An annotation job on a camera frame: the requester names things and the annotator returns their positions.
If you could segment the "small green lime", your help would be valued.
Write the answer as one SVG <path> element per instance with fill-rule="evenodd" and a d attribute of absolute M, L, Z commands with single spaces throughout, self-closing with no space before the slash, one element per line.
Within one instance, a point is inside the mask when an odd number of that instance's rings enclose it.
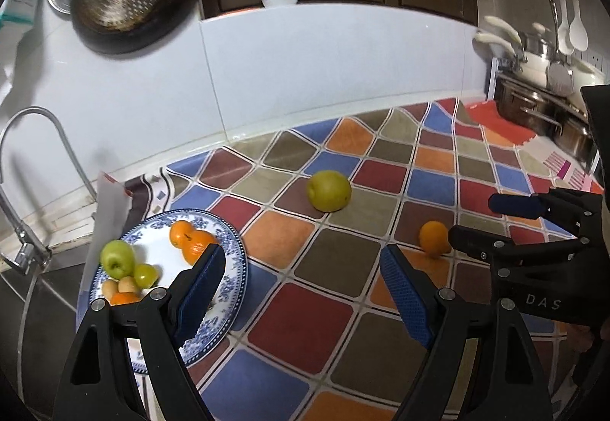
<path fill-rule="evenodd" d="M 133 278 L 138 288 L 150 289 L 152 288 L 159 279 L 159 273 L 155 266 L 147 263 L 140 263 L 135 265 L 133 271 Z"/>

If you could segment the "small tan fruit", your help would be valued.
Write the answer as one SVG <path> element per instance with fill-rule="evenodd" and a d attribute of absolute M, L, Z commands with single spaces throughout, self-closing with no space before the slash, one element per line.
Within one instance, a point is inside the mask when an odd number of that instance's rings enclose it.
<path fill-rule="evenodd" d="M 120 293 L 133 293 L 138 295 L 140 294 L 141 289 L 138 287 L 135 278 L 128 275 L 118 282 L 118 291 Z"/>
<path fill-rule="evenodd" d="M 101 286 L 103 297 L 110 303 L 115 295 L 119 292 L 118 282 L 113 279 L 107 279 Z"/>

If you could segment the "orange tangerine front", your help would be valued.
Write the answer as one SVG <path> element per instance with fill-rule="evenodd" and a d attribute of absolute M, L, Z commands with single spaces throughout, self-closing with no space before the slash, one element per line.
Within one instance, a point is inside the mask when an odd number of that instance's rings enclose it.
<path fill-rule="evenodd" d="M 123 304 L 138 303 L 141 297 L 133 292 L 117 292 L 109 301 L 112 306 L 123 306 Z"/>

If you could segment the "orange tangerine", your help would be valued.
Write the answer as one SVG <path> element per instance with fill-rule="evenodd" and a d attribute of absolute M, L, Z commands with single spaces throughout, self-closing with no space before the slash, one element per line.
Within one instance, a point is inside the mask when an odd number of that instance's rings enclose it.
<path fill-rule="evenodd" d="M 189 221 L 178 220 L 170 226 L 170 243 L 181 250 L 186 243 L 191 241 L 191 235 L 195 231 L 196 229 Z"/>
<path fill-rule="evenodd" d="M 133 292 L 117 292 L 109 301 L 112 306 L 123 306 L 123 304 L 138 303 L 141 297 Z"/>
<path fill-rule="evenodd" d="M 440 258 L 451 252 L 448 239 L 449 230 L 440 221 L 428 221 L 419 231 L 419 245 L 422 251 L 430 258 Z"/>

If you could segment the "green apple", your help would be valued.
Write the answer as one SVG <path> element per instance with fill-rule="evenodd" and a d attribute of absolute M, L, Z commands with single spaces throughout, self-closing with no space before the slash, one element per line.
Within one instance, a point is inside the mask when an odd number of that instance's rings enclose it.
<path fill-rule="evenodd" d="M 131 277 L 135 270 L 135 251 L 124 240 L 111 240 L 101 250 L 100 264 L 112 279 Z"/>

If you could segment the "blue white porcelain plate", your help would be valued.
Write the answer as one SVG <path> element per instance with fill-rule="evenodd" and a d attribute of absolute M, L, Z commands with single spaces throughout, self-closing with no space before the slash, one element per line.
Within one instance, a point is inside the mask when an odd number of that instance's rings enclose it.
<path fill-rule="evenodd" d="M 155 215 L 121 236 L 135 250 L 138 262 L 157 268 L 161 287 L 170 287 L 178 274 L 190 265 L 170 243 L 170 226 L 185 220 L 196 229 L 209 232 L 220 242 L 225 255 L 223 277 L 194 338 L 180 348 L 189 366 L 208 355 L 226 336 L 239 313 L 248 280 L 248 263 L 241 237 L 230 223 L 209 211 L 179 208 Z"/>

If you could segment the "large orange with stem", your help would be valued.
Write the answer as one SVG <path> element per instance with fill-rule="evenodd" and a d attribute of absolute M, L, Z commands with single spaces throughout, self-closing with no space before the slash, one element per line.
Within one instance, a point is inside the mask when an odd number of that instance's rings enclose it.
<path fill-rule="evenodd" d="M 193 266 L 210 245 L 218 245 L 218 240 L 213 234 L 203 230 L 193 230 L 184 237 L 181 249 L 183 258 Z"/>

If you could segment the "red striped mat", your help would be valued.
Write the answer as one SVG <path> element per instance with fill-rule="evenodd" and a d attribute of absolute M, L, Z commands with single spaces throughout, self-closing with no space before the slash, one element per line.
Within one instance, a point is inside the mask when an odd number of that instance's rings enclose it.
<path fill-rule="evenodd" d="M 594 194 L 604 188 L 587 173 L 575 159 L 565 154 L 548 137 L 502 118 L 495 101 L 481 101 L 465 105 L 468 116 L 483 127 L 489 143 L 512 147 L 523 168 L 534 176 L 548 176 L 554 185 Z"/>

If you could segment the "steel pot on rack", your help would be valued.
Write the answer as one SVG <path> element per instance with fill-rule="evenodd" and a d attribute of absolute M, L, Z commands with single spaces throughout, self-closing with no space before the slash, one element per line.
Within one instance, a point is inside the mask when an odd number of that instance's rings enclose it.
<path fill-rule="evenodd" d="M 563 131 L 565 108 L 534 86 L 501 74 L 495 81 L 494 100 L 501 117 L 538 135 L 553 137 Z"/>

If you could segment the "stainless steel sink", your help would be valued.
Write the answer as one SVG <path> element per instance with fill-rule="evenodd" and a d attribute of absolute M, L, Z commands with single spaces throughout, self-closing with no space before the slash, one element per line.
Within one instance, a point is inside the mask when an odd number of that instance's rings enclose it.
<path fill-rule="evenodd" d="M 42 420 L 52 418 L 77 329 L 77 293 L 88 249 L 84 245 L 56 254 L 43 271 L 1 272 L 1 370 Z"/>

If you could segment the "colourful diamond pattern tablecloth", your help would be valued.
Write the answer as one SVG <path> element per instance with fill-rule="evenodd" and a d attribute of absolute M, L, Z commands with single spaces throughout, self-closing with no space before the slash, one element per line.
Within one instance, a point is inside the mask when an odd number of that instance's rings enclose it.
<path fill-rule="evenodd" d="M 352 185 L 323 213 L 308 179 L 335 170 Z M 218 147 L 131 179 L 131 225 L 179 208 L 206 210 L 241 236 L 248 281 L 224 339 L 189 373 L 218 420 L 388 420 L 424 349 L 402 325 L 379 272 L 389 243 L 440 287 L 484 303 L 484 264 L 419 245 L 428 221 L 553 242 L 545 220 L 492 214 L 493 193 L 557 187 L 512 147 L 489 143 L 453 99 L 348 115 Z"/>

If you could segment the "white plastic ladle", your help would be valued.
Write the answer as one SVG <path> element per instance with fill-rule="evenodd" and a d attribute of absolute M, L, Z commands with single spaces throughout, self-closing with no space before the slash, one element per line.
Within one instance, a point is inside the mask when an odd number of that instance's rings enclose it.
<path fill-rule="evenodd" d="M 574 17 L 569 27 L 570 41 L 576 51 L 586 51 L 589 39 L 581 16 L 580 0 L 572 0 L 572 3 Z"/>

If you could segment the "black frying pan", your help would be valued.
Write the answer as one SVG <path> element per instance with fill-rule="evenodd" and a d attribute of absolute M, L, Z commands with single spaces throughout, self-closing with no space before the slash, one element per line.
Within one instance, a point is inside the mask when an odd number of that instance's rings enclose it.
<path fill-rule="evenodd" d="M 91 29 L 70 17 L 75 33 L 90 50 L 102 55 L 124 55 L 142 50 L 177 28 L 187 18 L 197 0 L 167 0 L 153 10 L 152 16 L 127 32 Z"/>

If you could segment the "white handled pot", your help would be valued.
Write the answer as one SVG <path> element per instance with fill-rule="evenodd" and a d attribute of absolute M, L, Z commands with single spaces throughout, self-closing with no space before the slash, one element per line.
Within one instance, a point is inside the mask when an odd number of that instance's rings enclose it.
<path fill-rule="evenodd" d="M 484 16 L 485 22 L 496 29 L 501 29 L 507 35 L 504 37 L 479 31 L 474 40 L 482 44 L 497 45 L 509 55 L 508 72 L 518 80 L 546 89 L 548 85 L 547 71 L 553 61 L 556 51 L 554 45 L 540 34 L 518 31 L 504 19 L 497 16 Z"/>

